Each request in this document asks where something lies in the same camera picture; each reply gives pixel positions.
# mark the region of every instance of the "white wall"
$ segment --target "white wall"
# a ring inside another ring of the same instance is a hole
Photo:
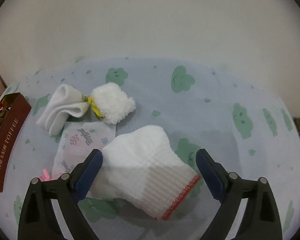
[[[293,0],[6,0],[7,83],[79,57],[175,57],[228,69],[300,115],[300,9]]]

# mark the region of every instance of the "yellow object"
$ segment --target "yellow object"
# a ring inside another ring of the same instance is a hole
[[[101,117],[101,118],[104,117],[104,116],[101,114],[100,110],[99,110],[99,109],[96,107],[96,105],[94,104],[94,100],[92,99],[92,97],[88,97],[88,103],[91,105],[92,111],[95,112],[97,116],[99,116],[99,117]]]

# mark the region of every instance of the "pink object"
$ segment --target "pink object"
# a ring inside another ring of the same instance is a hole
[[[40,180],[43,180],[43,181],[51,180],[50,175],[49,175],[49,173],[47,172],[46,169],[43,169],[42,172],[43,172],[43,176],[39,177]]]

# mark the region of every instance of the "blue gripper pad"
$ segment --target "blue gripper pad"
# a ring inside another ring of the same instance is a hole
[[[72,196],[74,202],[78,203],[80,200],[83,200],[86,197],[94,179],[96,178],[102,166],[102,161],[102,152],[100,150],[93,149],[86,160],[81,163],[86,164],[86,162],[89,162],[82,172],[82,175],[74,185],[75,193]]]
[[[225,190],[228,188],[226,170],[220,163],[214,162],[205,149],[197,151],[195,161],[213,198],[222,203],[225,198]]]

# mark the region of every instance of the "red trim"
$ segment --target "red trim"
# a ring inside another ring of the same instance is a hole
[[[199,174],[195,175],[191,179],[189,184],[183,189],[183,191],[179,194],[179,196],[173,201],[171,206],[163,214],[163,216],[161,217],[162,220],[167,220],[170,217],[172,211],[174,211],[178,207],[178,205],[185,199],[185,197],[188,195],[190,190],[199,181],[199,179],[201,179],[201,176]]]

